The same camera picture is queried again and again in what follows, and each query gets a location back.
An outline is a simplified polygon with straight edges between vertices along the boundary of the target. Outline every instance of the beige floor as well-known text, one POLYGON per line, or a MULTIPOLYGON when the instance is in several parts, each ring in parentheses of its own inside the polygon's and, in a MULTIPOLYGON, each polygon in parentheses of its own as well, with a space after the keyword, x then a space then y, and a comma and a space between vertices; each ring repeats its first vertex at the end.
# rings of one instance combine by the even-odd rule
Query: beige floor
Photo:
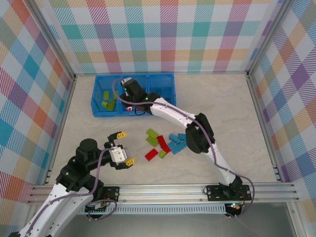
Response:
MULTIPOLYGON (((244 75, 176 75, 177 106, 190 113, 204 113, 215 132, 218 147, 230 167, 253 182, 276 181, 244 75)), ((107 136, 124 131, 121 143, 136 157, 133 167, 115 170, 102 167, 105 184, 216 183, 208 162, 188 148, 177 155, 158 156, 148 162, 144 155, 152 147, 146 130, 154 129, 168 139, 170 133, 184 132, 157 117, 95 118, 90 100, 94 77, 78 78, 50 182, 75 154, 85 138, 97 140, 99 148, 107 136)))

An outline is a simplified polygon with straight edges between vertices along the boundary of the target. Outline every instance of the blue bin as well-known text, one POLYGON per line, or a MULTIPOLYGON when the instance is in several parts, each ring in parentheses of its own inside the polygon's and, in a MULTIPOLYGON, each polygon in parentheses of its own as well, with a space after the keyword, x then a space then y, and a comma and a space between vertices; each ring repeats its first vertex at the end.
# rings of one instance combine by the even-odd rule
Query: blue bin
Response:
MULTIPOLYGON (((138 81, 140 86, 146 90, 147 93, 155 92, 163 97, 170 104, 176 106, 176 90, 173 73, 148 73, 148 74, 117 74, 117 75, 98 75, 95 77, 94 88, 91 98, 92 113, 95 117, 115 117, 115 116, 136 116, 134 107, 132 111, 127 111, 126 107, 122 105, 119 99, 116 100, 113 111, 108 111, 103 108, 101 103, 114 100, 112 92, 112 83, 117 78, 133 78, 138 81), (103 94, 109 91, 109 100, 103 100, 103 94)), ((115 85, 115 90, 118 95, 125 93, 123 87, 119 82, 115 85)))

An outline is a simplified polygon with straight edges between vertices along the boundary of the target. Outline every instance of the toy brick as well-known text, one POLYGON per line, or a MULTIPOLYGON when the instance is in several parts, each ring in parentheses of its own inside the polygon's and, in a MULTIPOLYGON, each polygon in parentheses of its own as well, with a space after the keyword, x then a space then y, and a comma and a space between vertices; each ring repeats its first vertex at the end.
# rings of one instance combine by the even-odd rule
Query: toy brick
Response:
POLYGON ((111 100, 108 104, 108 111, 113 111, 115 106, 115 100, 111 100))
POLYGON ((165 147, 163 148, 163 151, 166 152, 166 154, 168 154, 169 152, 171 152, 171 149, 170 149, 170 147, 165 146, 165 147))
POLYGON ((175 145, 173 142, 170 142, 168 143, 168 146, 171 149, 172 153, 175 155, 187 147, 187 142, 183 141, 178 145, 175 145))
POLYGON ((187 137, 185 133, 178 133, 178 138, 182 141, 186 141, 187 137))
POLYGON ((154 148, 145 155, 145 158, 148 161, 151 161, 156 155, 158 155, 158 151, 154 148))
POLYGON ((117 100, 117 99, 118 99, 114 93, 113 93, 113 99, 114 99, 114 100, 117 100))
POLYGON ((151 128, 146 131, 146 134, 154 139, 159 136, 159 134, 153 131, 151 128))
POLYGON ((146 141, 147 141, 150 145, 152 145, 153 147, 156 147, 156 146, 159 144, 159 142, 158 142, 156 139, 152 138, 151 136, 149 136, 149 137, 146 139, 146 141))
POLYGON ((110 92, 104 91, 103 92, 103 100, 109 100, 110 99, 110 92))
POLYGON ((177 138, 176 135, 170 134, 169 135, 169 140, 171 140, 172 142, 174 142, 175 144, 179 144, 181 142, 181 140, 179 138, 177 138))
POLYGON ((161 149, 163 149, 165 146, 167 146, 166 141, 164 140, 163 136, 158 136, 157 140, 159 142, 159 145, 161 147, 161 149))
POLYGON ((103 101, 103 102, 101 103, 101 105, 102 105, 103 108, 106 109, 106 108, 107 108, 107 105, 108 105, 108 102, 103 101))
POLYGON ((161 159, 163 159, 166 154, 167 154, 167 153, 166 153, 165 151, 161 151, 161 152, 159 153, 159 157, 160 157, 161 159))

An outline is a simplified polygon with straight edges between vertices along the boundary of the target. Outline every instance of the purple cable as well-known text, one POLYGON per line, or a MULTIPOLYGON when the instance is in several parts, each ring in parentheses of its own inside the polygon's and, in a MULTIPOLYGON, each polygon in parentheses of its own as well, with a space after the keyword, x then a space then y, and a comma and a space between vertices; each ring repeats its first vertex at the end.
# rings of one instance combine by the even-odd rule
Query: purple cable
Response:
POLYGON ((26 231, 26 234, 29 234, 31 232, 31 230, 33 229, 33 226, 35 225, 36 221, 40 218, 40 216, 43 214, 43 212, 46 210, 46 208, 48 208, 50 205, 52 205, 54 202, 59 201, 61 199, 64 198, 74 198, 74 197, 84 197, 84 196, 89 196, 91 194, 93 194, 95 192, 95 190, 97 189, 97 185, 98 185, 98 180, 99 180, 99 173, 100 173, 100 167, 101 167, 101 160, 102 160, 102 156, 104 154, 104 152, 106 151, 110 151, 113 150, 111 148, 106 148, 104 150, 101 151, 100 156, 99 156, 99 160, 98 160, 98 166, 97 166, 97 174, 95 176, 95 182, 94 182, 94 186, 91 192, 86 193, 86 194, 69 194, 69 195, 65 195, 65 196, 61 196, 58 198, 53 199, 52 201, 50 201, 48 204, 46 204, 38 213, 38 215, 35 217, 34 221, 32 222, 32 224, 30 225, 28 231, 26 231))
POLYGON ((168 107, 169 109, 172 109, 173 111, 175 111, 175 112, 179 113, 180 115, 186 117, 187 119, 191 120, 192 122, 194 122, 196 125, 199 126, 199 128, 202 130, 203 134, 205 135, 205 137, 206 137, 206 139, 207 139, 207 141, 208 141, 208 143, 209 143, 209 145, 210 145, 210 148, 211 148, 211 151, 212 151, 212 154, 213 154, 213 157, 214 157, 214 164, 215 164, 215 166, 218 167, 218 168, 220 168, 220 169, 222 169, 222 170, 224 170, 224 171, 227 171, 227 172, 229 172, 229 173, 231 173, 231 174, 233 174, 233 175, 235 175, 235 176, 239 176, 240 178, 246 179, 246 180, 248 180, 249 183, 251 184, 253 195, 252 195, 252 199, 251 199, 251 201, 250 201, 249 207, 248 207, 243 213, 241 213, 238 217, 243 216, 244 214, 246 214, 246 213, 249 211, 249 209, 251 208, 251 206, 252 206, 252 204, 253 204, 253 201, 254 201, 254 199, 255 199, 255 186, 254 186, 253 182, 252 182, 249 178, 247 178, 247 177, 245 177, 245 176, 243 176, 243 175, 239 175, 239 174, 237 174, 237 173, 235 173, 235 172, 233 172, 233 171, 231 171, 231 170, 228 170, 227 168, 224 168, 224 167, 222 167, 222 166, 220 166, 220 165, 217 164, 216 154, 215 154, 214 148, 213 148, 213 146, 212 146, 212 142, 211 142, 210 138, 208 137, 207 132, 205 131, 204 127, 203 127, 198 121, 196 121, 196 120, 193 119, 193 118, 188 117, 188 116, 187 116, 185 113, 183 113, 182 111, 180 111, 180 110, 178 110, 177 108, 174 108, 174 107, 172 107, 172 106, 166 105, 166 104, 164 104, 164 103, 159 103, 159 102, 139 102, 139 103, 132 103, 132 102, 123 100, 122 98, 120 98, 120 96, 119 96, 119 95, 116 93, 116 91, 115 91, 115 83, 117 83, 118 81, 121 81, 121 80, 123 80, 123 79, 122 79, 122 78, 118 78, 118 79, 115 79, 114 82, 112 83, 112 91, 113 91, 113 94, 114 94, 121 102, 126 103, 126 104, 128 104, 128 105, 134 105, 134 106, 135 106, 135 105, 149 105, 149 104, 154 104, 154 105, 160 105, 160 106, 168 107))
POLYGON ((98 202, 113 202, 113 203, 115 204, 115 207, 114 207, 114 209, 113 209, 109 214, 103 215, 103 216, 101 216, 101 217, 98 218, 98 219, 93 219, 93 218, 90 216, 90 212, 92 212, 92 211, 89 211, 89 212, 88 212, 88 217, 90 218, 90 220, 94 220, 94 221, 103 220, 103 219, 105 219, 105 218, 111 216, 111 215, 116 211, 116 209, 117 209, 117 207, 118 207, 118 203, 117 203, 116 201, 114 201, 114 200, 111 200, 111 199, 97 200, 97 201, 90 202, 90 203, 88 203, 87 205, 93 204, 93 203, 98 203, 98 202))

